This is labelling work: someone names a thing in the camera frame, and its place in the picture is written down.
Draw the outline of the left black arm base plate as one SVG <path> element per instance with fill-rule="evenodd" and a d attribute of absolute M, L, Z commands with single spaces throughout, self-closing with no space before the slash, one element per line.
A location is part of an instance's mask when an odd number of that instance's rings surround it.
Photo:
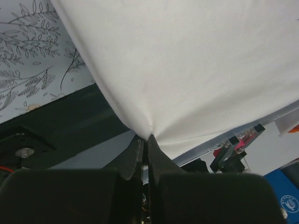
<path fill-rule="evenodd" d="M 42 156 L 55 150 L 54 145 L 22 126 L 0 132 L 1 170 L 32 168 Z"/>

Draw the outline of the cream white t shirt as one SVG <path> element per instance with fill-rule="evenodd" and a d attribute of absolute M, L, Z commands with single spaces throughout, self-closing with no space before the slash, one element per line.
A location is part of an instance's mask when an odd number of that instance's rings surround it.
<path fill-rule="evenodd" d="M 172 159 L 299 99 L 296 0 L 54 0 L 118 118 Z"/>

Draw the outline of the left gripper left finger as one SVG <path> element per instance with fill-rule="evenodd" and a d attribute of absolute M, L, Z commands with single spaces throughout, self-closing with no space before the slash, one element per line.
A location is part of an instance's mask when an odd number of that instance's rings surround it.
<path fill-rule="evenodd" d="M 3 224 L 139 224 L 144 141 L 101 169 L 22 169 L 0 188 Z"/>

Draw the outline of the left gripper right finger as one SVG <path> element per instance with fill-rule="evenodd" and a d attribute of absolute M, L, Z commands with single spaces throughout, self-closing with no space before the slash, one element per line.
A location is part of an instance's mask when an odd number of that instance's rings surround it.
<path fill-rule="evenodd" d="M 188 173 L 147 141 L 153 224 L 283 224 L 265 178 L 254 174 Z"/>

